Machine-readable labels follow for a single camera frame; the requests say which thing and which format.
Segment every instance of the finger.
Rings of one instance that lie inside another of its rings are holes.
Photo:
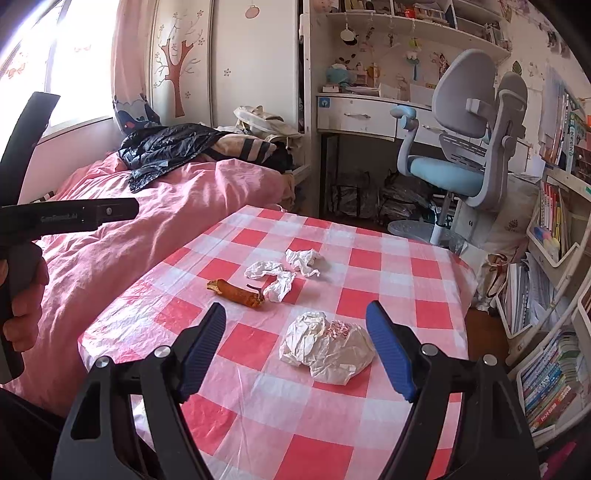
[[[33,283],[49,285],[49,270],[47,269],[47,262],[43,257],[39,259],[39,263],[37,264],[37,270],[35,272]]]
[[[12,347],[17,352],[25,352],[35,345],[39,335],[39,320],[41,308],[24,317],[13,318],[4,323],[4,336],[12,342]]]
[[[36,311],[41,305],[45,285],[34,283],[12,299],[12,314],[22,317]]]
[[[7,279],[8,276],[8,262],[6,260],[0,260],[0,287]]]

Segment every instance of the crumpled tissue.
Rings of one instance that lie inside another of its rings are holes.
[[[346,385],[374,356],[367,330],[338,320],[329,322],[322,312],[296,318],[279,347],[280,360],[295,367],[307,365],[314,380],[334,385]]]
[[[258,280],[265,275],[274,275],[277,279],[270,284],[262,294],[266,300],[281,302],[283,298],[290,292],[291,284],[296,277],[294,272],[289,272],[283,269],[283,265],[279,262],[254,262],[244,272],[246,278]]]
[[[294,252],[287,249],[285,252],[287,263],[289,263],[293,269],[299,269],[301,274],[305,277],[311,277],[312,275],[316,275],[317,277],[320,276],[318,270],[311,268],[311,265],[314,265],[314,260],[316,258],[322,258],[316,250],[299,250]]]

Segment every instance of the pink curtain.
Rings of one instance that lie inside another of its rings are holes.
[[[111,57],[111,89],[117,123],[129,134],[147,122],[160,123],[148,104],[146,79],[157,0],[121,0]]]

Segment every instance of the blue chair seat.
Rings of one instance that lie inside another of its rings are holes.
[[[475,197],[482,188],[484,173],[467,170],[437,158],[409,155],[410,173],[436,187],[458,195]]]

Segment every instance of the metal screw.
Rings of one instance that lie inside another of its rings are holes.
[[[432,343],[425,343],[425,345],[421,347],[421,351],[427,356],[435,356],[439,353],[439,348]]]
[[[104,368],[107,365],[109,365],[110,361],[111,361],[111,359],[108,356],[100,356],[100,357],[98,357],[98,359],[96,359],[95,365],[98,368]]]
[[[496,357],[494,355],[487,353],[482,359],[484,360],[485,365],[488,365],[489,367],[494,367],[496,365]]]
[[[170,355],[170,347],[168,345],[159,346],[154,350],[154,356],[158,358],[165,358]]]

